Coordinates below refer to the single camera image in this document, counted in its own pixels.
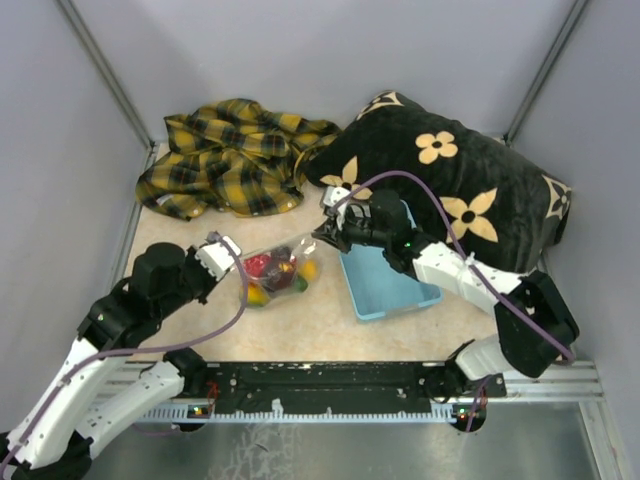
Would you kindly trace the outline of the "orange yellow fruit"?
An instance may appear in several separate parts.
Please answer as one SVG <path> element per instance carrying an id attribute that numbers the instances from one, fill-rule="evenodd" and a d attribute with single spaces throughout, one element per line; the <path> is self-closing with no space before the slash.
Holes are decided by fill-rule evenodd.
<path id="1" fill-rule="evenodd" d="M 319 264 L 313 259 L 308 259 L 298 267 L 298 274 L 306 282 L 314 282 L 319 275 Z"/>

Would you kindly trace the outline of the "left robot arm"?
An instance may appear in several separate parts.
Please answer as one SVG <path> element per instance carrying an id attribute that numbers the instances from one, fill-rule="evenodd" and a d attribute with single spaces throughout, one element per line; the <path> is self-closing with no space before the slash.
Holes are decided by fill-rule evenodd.
<path id="1" fill-rule="evenodd" d="M 159 403 L 194 397 L 208 384 L 207 364 L 186 342 L 162 347 L 162 359 L 101 405 L 111 375 L 142 352 L 142 343 L 182 307 L 204 304 L 236 265 L 239 249 L 213 237 L 187 250 L 156 243 L 138 256 L 130 276 L 97 300 L 45 393 L 25 419 L 1 436 L 4 479 L 80 479 L 122 431 Z"/>

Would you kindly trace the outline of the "green orange mango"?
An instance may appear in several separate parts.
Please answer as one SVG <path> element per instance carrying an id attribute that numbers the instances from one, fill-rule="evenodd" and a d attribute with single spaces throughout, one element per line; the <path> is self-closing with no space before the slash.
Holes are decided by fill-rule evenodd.
<path id="1" fill-rule="evenodd" d="M 308 282 L 301 276 L 295 279 L 294 287 L 297 292 L 304 292 L 308 288 Z"/>

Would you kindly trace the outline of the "large dark red fruit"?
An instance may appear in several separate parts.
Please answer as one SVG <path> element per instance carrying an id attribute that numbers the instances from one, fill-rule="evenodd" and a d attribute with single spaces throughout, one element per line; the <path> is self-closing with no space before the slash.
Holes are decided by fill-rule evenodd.
<path id="1" fill-rule="evenodd" d="M 297 267 L 291 262 L 272 261 L 263 271 L 262 287 L 267 292 L 277 292 L 288 288 L 296 276 Z"/>

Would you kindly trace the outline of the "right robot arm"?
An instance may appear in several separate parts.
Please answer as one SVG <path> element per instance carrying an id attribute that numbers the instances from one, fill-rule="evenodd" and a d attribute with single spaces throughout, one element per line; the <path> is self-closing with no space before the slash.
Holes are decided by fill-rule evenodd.
<path id="1" fill-rule="evenodd" d="M 567 357 L 579 327 L 550 276 L 517 274 L 463 256 L 414 227 L 398 194 L 379 190 L 353 201 L 349 190 L 328 187 L 321 200 L 326 219 L 313 237 L 343 253 L 355 245 L 378 247 L 396 272 L 435 285 L 471 303 L 496 322 L 496 334 L 471 340 L 450 357 L 448 387 L 470 395 L 482 379 L 515 370 L 540 377 Z"/>

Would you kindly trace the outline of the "clear zip top bag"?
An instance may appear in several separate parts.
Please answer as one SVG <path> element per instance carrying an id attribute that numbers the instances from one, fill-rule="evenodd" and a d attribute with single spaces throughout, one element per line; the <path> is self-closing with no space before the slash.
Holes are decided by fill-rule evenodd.
<path id="1" fill-rule="evenodd" d="M 247 306 L 265 308 L 289 296 L 305 293 L 318 280 L 318 243 L 301 234 L 242 257 L 248 278 Z"/>

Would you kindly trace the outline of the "black floral pillow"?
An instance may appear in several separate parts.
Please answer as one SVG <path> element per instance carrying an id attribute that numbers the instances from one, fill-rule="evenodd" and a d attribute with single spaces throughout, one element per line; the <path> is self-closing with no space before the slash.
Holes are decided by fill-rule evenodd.
<path id="1" fill-rule="evenodd" d="M 394 190 L 426 233 L 516 273 L 560 242 L 571 206 L 571 188 L 521 154 L 392 90 L 297 168 L 359 199 Z"/>

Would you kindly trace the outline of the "small yellow fruit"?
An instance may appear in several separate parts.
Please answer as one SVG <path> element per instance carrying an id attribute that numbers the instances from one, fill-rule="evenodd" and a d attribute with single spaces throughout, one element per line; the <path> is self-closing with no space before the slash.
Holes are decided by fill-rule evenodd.
<path id="1" fill-rule="evenodd" d="M 260 285 L 249 284 L 247 293 L 247 306 L 249 308 L 262 308 L 270 302 L 271 297 Z"/>

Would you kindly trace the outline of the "red apple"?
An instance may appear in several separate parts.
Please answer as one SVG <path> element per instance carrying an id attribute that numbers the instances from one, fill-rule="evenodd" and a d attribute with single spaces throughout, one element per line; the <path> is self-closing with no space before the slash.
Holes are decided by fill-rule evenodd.
<path id="1" fill-rule="evenodd" d="M 261 277 L 263 271 L 271 261 L 271 256 L 266 253 L 257 254 L 244 260 L 244 269 L 251 277 Z"/>

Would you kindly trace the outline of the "light blue plastic basket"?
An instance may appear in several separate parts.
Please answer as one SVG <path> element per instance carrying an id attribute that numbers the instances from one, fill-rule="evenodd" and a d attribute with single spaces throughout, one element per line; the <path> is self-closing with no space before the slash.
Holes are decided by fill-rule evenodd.
<path id="1" fill-rule="evenodd" d="M 353 245 L 349 253 L 340 254 L 340 261 L 360 322 L 428 309 L 443 299 L 439 287 L 393 270 L 383 257 L 382 248 Z"/>

